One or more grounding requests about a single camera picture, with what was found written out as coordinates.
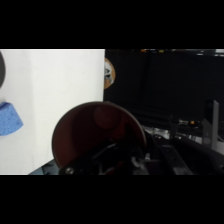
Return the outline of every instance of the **blue sponge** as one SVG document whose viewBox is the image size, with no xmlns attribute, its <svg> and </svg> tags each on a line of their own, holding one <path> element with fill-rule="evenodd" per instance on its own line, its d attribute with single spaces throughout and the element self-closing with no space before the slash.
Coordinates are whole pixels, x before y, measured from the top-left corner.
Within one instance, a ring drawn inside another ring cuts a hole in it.
<svg viewBox="0 0 224 224">
<path fill-rule="evenodd" d="M 16 132 L 23 126 L 14 106 L 10 103 L 0 104 L 0 136 Z"/>
</svg>

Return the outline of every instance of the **round sticker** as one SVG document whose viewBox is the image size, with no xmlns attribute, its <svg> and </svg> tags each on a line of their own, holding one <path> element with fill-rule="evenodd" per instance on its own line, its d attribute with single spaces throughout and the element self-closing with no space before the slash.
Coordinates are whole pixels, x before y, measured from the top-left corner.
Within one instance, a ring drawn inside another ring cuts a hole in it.
<svg viewBox="0 0 224 224">
<path fill-rule="evenodd" d="M 116 78 L 116 72 L 111 62 L 105 58 L 105 73 L 104 73 L 104 89 L 109 88 Z"/>
</svg>

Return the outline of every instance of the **dark circular disc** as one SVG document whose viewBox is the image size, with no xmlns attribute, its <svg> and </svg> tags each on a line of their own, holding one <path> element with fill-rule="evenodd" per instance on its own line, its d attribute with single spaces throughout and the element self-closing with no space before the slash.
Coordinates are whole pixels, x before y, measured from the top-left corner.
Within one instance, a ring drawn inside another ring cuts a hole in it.
<svg viewBox="0 0 224 224">
<path fill-rule="evenodd" d="M 82 104 L 58 122 L 52 138 L 53 155 L 62 168 L 101 142 L 107 139 L 116 142 L 127 135 L 146 147 L 140 124 L 127 110 L 106 102 Z"/>
<path fill-rule="evenodd" d="M 2 87 L 5 80 L 5 62 L 0 52 L 0 88 Z"/>
</svg>

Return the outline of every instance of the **dark background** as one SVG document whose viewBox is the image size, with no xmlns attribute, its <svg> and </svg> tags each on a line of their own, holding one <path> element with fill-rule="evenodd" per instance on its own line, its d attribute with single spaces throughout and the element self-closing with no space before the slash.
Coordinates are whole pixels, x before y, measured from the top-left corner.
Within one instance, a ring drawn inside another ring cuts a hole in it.
<svg viewBox="0 0 224 224">
<path fill-rule="evenodd" d="M 223 136 L 223 57 L 107 50 L 106 58 L 116 70 L 116 80 L 105 90 L 105 101 L 126 108 L 143 125 L 169 129 L 170 115 L 201 121 L 204 102 L 214 99 L 220 104 Z"/>
</svg>

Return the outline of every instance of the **white surface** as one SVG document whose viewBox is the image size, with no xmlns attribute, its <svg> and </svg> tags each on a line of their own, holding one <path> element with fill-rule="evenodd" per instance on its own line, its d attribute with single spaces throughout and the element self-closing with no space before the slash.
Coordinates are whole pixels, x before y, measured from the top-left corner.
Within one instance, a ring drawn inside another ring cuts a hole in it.
<svg viewBox="0 0 224 224">
<path fill-rule="evenodd" d="M 3 49 L 0 102 L 12 103 L 24 126 L 0 137 L 0 174 L 29 174 L 53 159 L 51 139 L 73 107 L 102 101 L 103 49 Z"/>
</svg>

